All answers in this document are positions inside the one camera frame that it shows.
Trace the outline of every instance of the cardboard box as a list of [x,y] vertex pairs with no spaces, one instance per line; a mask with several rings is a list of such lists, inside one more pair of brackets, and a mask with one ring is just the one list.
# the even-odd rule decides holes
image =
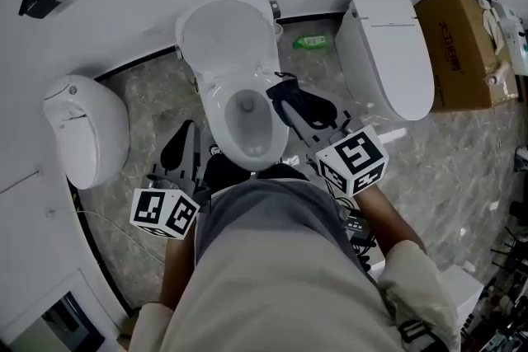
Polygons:
[[433,111],[487,109],[519,96],[512,70],[496,86],[484,80],[512,60],[506,46],[495,55],[476,0],[421,0],[414,8],[435,79]]

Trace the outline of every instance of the gray marble floor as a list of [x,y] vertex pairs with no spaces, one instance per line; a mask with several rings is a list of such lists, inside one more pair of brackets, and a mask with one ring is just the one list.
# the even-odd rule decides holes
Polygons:
[[[280,65],[302,83],[352,101],[332,46],[319,50],[291,48],[298,36],[325,34],[332,38],[336,30],[334,21],[285,26],[279,43]],[[129,110],[130,156],[114,180],[81,193],[85,209],[108,217],[160,259],[165,241],[128,223],[130,203],[160,135],[183,120],[200,124],[203,163],[208,159],[207,148],[213,139],[200,98],[186,80],[186,66],[175,54],[168,54],[107,80],[106,85]],[[504,237],[510,201],[522,198],[522,176],[512,172],[512,160],[515,146],[527,140],[526,106],[512,101],[490,110],[431,113],[418,122],[382,120],[358,105],[354,107],[378,135],[390,138],[403,134],[385,144],[390,161],[380,186],[422,237],[431,258],[441,269],[469,261],[476,267],[475,277],[486,283],[496,269],[490,264],[493,255],[489,248]],[[305,153],[304,145],[291,134],[285,161],[323,186],[306,166]],[[107,221],[93,215],[88,215],[88,220],[105,262],[130,305],[138,307],[156,300],[163,265]]]

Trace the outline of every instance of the toilet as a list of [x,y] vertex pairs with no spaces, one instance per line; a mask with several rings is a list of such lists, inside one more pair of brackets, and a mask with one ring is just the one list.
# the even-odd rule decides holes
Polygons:
[[205,3],[178,18],[176,38],[220,150],[249,171],[277,163],[289,129],[266,95],[281,81],[269,1]]
[[100,185],[125,164],[130,145],[123,101],[99,82],[68,75],[48,90],[44,113],[69,181],[80,190]]
[[429,113],[431,60],[410,0],[352,0],[335,44],[349,91],[370,113],[389,120]]

